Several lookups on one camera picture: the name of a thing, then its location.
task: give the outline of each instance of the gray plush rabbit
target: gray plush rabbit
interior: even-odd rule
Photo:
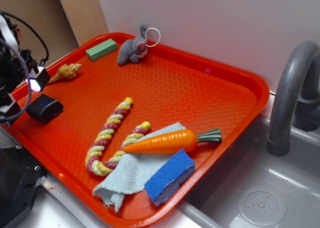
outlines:
[[[126,40],[119,50],[117,63],[119,66],[126,64],[129,60],[134,64],[139,62],[139,59],[145,57],[148,53],[147,40],[146,40],[146,24],[141,24],[140,33],[141,36],[135,37],[135,39]]]

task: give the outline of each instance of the white loop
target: white loop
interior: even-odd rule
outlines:
[[[145,31],[145,39],[147,40],[147,32],[148,32],[148,30],[149,29],[153,29],[153,30],[156,30],[158,33],[159,33],[159,39],[158,39],[158,41],[155,43],[155,44],[153,44],[153,45],[146,45],[148,48],[152,48],[152,47],[154,47],[154,46],[156,46],[159,42],[160,42],[160,39],[161,39],[161,33],[160,33],[160,31],[158,30],[158,29],[155,29],[155,28],[148,28],[146,31]]]

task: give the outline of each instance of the seashell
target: seashell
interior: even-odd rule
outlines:
[[[63,64],[58,69],[57,73],[49,80],[48,84],[52,84],[63,79],[75,78],[81,66],[81,64]]]

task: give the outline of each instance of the white cable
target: white cable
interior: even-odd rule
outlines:
[[[161,39],[161,33],[160,33],[160,31],[158,30],[158,29],[155,29],[155,28],[148,28],[146,31],[145,31],[145,39],[147,40],[147,32],[148,32],[148,30],[150,30],[150,29],[153,29],[153,30],[156,30],[157,32],[158,32],[158,34],[159,34],[159,39],[158,39],[158,41],[155,43],[155,44],[153,44],[153,45],[146,45],[148,48],[152,48],[152,47],[154,47],[154,46],[156,46],[159,42],[160,42],[160,39]]]
[[[14,37],[14,35],[12,34],[10,28],[8,27],[8,24],[5,20],[5,18],[0,15],[0,31],[2,33],[2,36],[5,40],[5,42],[10,45],[12,48],[14,48],[14,50],[18,51],[19,50],[19,45]]]

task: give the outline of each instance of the sponge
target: sponge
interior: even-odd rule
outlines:
[[[117,50],[118,46],[115,41],[112,39],[108,39],[107,41],[104,41],[101,44],[98,44],[88,50],[86,50],[87,56],[92,60],[97,60],[98,58],[101,58],[102,56],[111,53],[114,50]]]
[[[146,193],[159,206],[168,201],[195,170],[195,162],[181,149],[145,183]]]

